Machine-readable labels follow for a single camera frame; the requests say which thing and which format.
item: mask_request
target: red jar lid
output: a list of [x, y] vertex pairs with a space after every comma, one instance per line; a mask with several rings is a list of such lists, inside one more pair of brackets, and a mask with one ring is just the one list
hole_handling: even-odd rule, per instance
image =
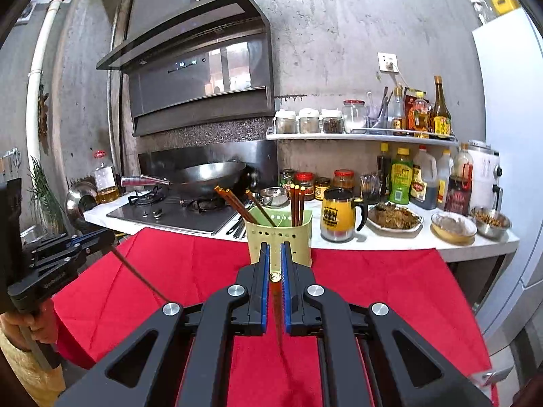
[[354, 177], [355, 172], [352, 170], [336, 170], [334, 171], [334, 176], [337, 177]]
[[295, 179], [299, 180], [300, 182], [308, 182], [309, 180], [313, 179], [313, 173], [309, 171], [302, 171], [300, 173], [296, 173]]

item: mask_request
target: range hood glass panel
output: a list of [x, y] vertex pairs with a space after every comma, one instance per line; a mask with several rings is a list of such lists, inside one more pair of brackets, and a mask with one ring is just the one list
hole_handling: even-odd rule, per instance
[[130, 74], [133, 117], [269, 83], [265, 40], [252, 37], [199, 54], [165, 57]]
[[182, 23], [176, 24], [175, 26], [169, 28], [168, 30], [161, 32], [154, 37], [151, 37], [149, 40], [135, 46], [133, 49], [127, 51], [124, 55], [120, 56], [116, 61], [111, 63], [111, 66], [121, 67], [124, 64], [130, 62], [132, 59], [137, 58], [142, 55], [144, 52], [156, 47], [166, 41], [171, 40], [172, 38], [178, 37], [185, 32], [197, 29], [199, 27], [205, 26], [207, 24], [214, 23], [218, 20], [223, 20], [228, 17], [233, 17], [235, 15], [240, 15], [245, 13], [237, 3], [229, 4], [227, 6], [219, 7], [217, 9], [210, 10], [209, 12], [197, 15], [192, 17]]

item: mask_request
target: range hood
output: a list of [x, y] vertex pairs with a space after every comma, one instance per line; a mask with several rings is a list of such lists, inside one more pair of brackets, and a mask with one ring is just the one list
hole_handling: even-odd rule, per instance
[[97, 69], [128, 75], [134, 136], [143, 136], [272, 116], [271, 49], [254, 0], [200, 0], [130, 35]]

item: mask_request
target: metal bolt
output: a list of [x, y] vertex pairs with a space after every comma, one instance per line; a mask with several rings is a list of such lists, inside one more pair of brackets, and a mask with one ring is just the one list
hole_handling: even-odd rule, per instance
[[371, 306], [371, 311], [375, 315], [386, 315], [388, 313], [388, 306], [384, 303], [375, 303]]
[[245, 288], [241, 284], [233, 284], [228, 288], [228, 294], [233, 297], [239, 297], [245, 292]]
[[162, 312], [164, 315], [168, 315], [169, 317], [178, 314], [180, 310], [181, 308], [177, 303], [168, 303], [162, 307]]
[[270, 280], [272, 283], [277, 283], [281, 281], [281, 273], [280, 272], [272, 272], [270, 274]]
[[312, 284], [307, 287], [307, 293], [312, 297], [319, 297], [324, 293], [324, 288], [318, 284]]

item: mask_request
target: wok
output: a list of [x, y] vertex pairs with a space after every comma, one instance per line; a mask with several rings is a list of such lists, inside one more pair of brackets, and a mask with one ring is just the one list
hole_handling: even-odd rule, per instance
[[189, 167], [172, 173], [168, 178], [146, 175], [122, 177], [122, 187], [168, 185], [183, 200], [207, 199], [216, 197], [216, 185], [232, 188], [242, 177], [246, 164], [243, 162], [216, 162]]

